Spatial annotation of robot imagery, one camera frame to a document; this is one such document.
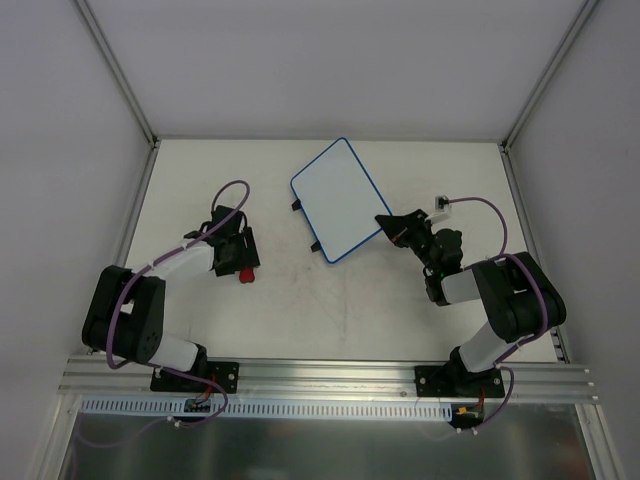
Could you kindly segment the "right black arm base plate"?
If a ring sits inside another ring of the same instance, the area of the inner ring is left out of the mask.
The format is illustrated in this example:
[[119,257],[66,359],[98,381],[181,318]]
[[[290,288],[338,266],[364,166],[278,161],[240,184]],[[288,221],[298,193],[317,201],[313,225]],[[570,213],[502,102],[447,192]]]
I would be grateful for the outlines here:
[[418,397],[498,399],[505,396],[501,373],[493,368],[471,373],[455,372],[446,365],[418,365],[414,367],[416,394]]

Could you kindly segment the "blue framed whiteboard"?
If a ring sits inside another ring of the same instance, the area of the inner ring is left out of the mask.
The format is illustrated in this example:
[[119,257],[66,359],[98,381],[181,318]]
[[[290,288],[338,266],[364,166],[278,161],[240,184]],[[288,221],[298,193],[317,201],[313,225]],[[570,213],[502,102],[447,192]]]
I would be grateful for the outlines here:
[[335,264],[381,232],[376,215],[392,210],[354,147],[340,137],[290,180],[320,252]]

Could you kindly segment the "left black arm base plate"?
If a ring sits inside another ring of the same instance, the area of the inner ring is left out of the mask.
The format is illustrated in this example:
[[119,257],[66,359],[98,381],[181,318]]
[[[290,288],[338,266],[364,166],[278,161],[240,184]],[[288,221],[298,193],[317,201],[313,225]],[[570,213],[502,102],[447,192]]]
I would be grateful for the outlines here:
[[201,365],[201,369],[193,368],[189,372],[173,372],[161,369],[158,374],[153,374],[150,390],[159,393],[203,393],[208,388],[213,393],[217,389],[210,385],[216,383],[227,394],[237,392],[240,373],[240,364],[232,361],[207,361]]

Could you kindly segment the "red bone-shaped eraser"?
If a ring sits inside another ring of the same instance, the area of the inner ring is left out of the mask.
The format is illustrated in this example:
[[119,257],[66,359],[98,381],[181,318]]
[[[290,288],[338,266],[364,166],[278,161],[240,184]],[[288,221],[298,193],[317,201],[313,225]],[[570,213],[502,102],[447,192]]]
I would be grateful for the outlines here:
[[251,284],[255,281],[255,270],[253,268],[242,269],[239,272],[238,279],[241,284]]

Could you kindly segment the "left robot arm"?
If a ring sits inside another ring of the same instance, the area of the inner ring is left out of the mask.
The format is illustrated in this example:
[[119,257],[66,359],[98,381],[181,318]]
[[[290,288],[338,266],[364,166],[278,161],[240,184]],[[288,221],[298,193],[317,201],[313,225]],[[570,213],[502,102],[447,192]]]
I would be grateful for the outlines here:
[[251,283],[259,266],[245,213],[214,207],[211,219],[187,233],[174,254],[139,271],[112,265],[101,272],[82,342],[126,363],[159,367],[154,391],[202,392],[208,380],[222,382],[223,369],[208,360],[204,346],[165,331],[166,299],[211,275],[236,275],[242,284]]

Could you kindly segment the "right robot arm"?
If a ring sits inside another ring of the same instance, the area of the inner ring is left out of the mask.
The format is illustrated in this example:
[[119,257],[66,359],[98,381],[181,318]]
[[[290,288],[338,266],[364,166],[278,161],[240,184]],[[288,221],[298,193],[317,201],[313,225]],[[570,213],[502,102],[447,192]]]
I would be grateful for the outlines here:
[[498,365],[518,348],[537,340],[566,320],[557,289],[527,252],[462,266],[462,233],[432,230],[428,215],[377,215],[390,242],[410,249],[423,264],[428,298],[438,306],[478,300],[486,321],[454,348],[441,366],[414,368],[416,394],[422,398],[506,396]]

